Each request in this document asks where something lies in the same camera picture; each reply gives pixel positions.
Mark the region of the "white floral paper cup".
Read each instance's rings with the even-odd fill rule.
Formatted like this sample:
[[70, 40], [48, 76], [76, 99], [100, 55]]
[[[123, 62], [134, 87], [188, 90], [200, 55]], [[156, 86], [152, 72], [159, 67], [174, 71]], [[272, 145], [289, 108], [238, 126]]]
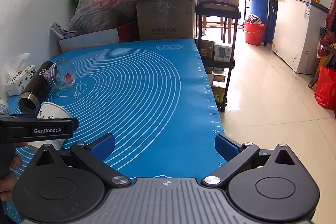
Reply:
[[[39, 110], [38, 119], [71, 118], [71, 114], [63, 107], [51, 102], [43, 102]], [[52, 144], [56, 150], [61, 149], [65, 139], [35, 141], [28, 143], [28, 149], [35, 154], [43, 144]]]

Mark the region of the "blue yellow striped paper cup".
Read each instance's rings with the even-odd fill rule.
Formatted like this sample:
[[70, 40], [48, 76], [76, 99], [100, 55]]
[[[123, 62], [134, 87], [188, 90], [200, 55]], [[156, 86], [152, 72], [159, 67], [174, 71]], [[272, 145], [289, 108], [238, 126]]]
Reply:
[[9, 113], [9, 105], [6, 100], [0, 99], [0, 114], [8, 114]]

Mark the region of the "black thermos flask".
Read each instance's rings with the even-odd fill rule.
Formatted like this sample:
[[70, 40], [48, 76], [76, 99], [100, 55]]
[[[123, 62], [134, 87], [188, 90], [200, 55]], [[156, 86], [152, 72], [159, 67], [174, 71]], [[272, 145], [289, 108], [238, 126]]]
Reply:
[[47, 73], [53, 64], [51, 61], [42, 63], [21, 93], [18, 106], [23, 114], [37, 114], [40, 110], [41, 104], [51, 90], [47, 81]]

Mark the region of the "white tissue box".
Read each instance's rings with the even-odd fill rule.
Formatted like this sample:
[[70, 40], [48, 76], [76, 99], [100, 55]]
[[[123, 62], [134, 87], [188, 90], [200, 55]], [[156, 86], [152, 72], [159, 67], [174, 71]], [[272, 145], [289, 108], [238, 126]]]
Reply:
[[2, 69], [1, 80], [8, 96], [20, 95], [36, 74], [35, 65], [27, 65], [30, 53], [22, 53]]

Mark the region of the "white open box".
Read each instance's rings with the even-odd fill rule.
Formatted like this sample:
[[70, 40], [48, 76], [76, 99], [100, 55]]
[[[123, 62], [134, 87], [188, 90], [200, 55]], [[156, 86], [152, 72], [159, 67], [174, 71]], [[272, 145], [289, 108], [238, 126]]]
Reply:
[[62, 53], [120, 42], [117, 29], [79, 34], [76, 31], [63, 29], [58, 22], [54, 22], [50, 31], [56, 38]]

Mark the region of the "blue silicone baking mat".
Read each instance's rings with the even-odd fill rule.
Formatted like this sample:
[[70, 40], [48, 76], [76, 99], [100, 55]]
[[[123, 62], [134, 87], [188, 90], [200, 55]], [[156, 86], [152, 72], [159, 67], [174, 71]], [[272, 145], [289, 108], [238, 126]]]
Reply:
[[117, 197], [106, 219], [208, 223], [213, 196], [199, 183], [224, 164], [214, 147], [223, 127], [194, 41], [116, 43], [64, 58], [76, 69], [76, 83], [47, 97], [79, 121], [63, 148], [111, 133], [115, 148], [106, 165], [139, 186]]

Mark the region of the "red shopping bag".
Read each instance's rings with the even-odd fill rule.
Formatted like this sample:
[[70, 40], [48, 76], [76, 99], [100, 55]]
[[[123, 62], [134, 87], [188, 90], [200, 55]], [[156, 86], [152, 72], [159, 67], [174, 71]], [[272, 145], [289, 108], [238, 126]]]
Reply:
[[324, 108], [335, 110], [335, 88], [335, 70], [322, 66], [319, 70], [317, 88], [314, 93], [314, 97], [317, 103]]

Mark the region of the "red plastic bucket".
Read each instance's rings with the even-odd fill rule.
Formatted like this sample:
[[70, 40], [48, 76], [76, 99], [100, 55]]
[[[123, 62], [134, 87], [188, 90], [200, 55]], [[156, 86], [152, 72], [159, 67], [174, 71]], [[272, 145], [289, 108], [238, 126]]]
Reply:
[[244, 22], [245, 42], [250, 45], [260, 46], [263, 41], [265, 24], [253, 24], [249, 20]]

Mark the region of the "clear bag with red contents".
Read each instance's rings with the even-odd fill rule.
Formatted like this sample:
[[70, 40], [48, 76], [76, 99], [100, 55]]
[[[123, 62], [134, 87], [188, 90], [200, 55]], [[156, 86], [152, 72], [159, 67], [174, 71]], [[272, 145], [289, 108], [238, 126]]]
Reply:
[[69, 30], [88, 34], [116, 29], [134, 20], [134, 2], [126, 0], [79, 0]]

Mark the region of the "black utility cart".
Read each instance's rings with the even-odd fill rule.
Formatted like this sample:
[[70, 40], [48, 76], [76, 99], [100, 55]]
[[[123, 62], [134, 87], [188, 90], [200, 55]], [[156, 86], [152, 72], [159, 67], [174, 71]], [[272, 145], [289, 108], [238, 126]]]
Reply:
[[217, 102], [218, 110], [224, 112], [228, 103], [227, 94], [231, 74], [236, 64], [234, 60], [234, 52], [238, 31], [238, 20], [241, 18], [241, 13], [239, 12], [238, 6], [219, 0], [201, 1], [197, 4], [195, 12], [198, 15], [198, 43], [202, 41], [202, 26], [203, 18], [205, 16], [222, 17], [224, 20], [230, 20], [234, 25], [229, 28], [229, 30], [232, 31], [233, 38], [228, 39], [228, 42], [225, 42], [225, 38], [222, 38], [221, 43], [214, 44], [211, 57], [202, 57], [202, 62], [205, 67], [221, 68], [224, 69], [226, 73], [223, 98]]

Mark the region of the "lower cardboard box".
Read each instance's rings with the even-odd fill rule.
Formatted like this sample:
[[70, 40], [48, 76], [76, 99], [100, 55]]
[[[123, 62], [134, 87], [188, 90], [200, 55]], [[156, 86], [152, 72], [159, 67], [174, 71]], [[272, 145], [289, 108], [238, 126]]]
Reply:
[[195, 37], [195, 0], [139, 1], [136, 9], [142, 41]]

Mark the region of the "blue plastic barrel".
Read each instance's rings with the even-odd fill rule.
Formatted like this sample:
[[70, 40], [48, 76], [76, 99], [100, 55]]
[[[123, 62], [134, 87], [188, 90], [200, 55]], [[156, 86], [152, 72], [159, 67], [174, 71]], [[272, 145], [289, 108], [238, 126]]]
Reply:
[[276, 26], [278, 1], [277, 0], [251, 0], [250, 13], [258, 16], [266, 25], [262, 41], [272, 43]]

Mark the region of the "white chest freezer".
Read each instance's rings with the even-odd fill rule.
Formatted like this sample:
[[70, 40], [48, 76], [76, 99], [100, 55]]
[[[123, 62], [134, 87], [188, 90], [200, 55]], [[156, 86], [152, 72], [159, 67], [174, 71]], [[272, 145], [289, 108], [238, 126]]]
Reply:
[[272, 52], [298, 74], [314, 75], [329, 9], [313, 0], [278, 0]]

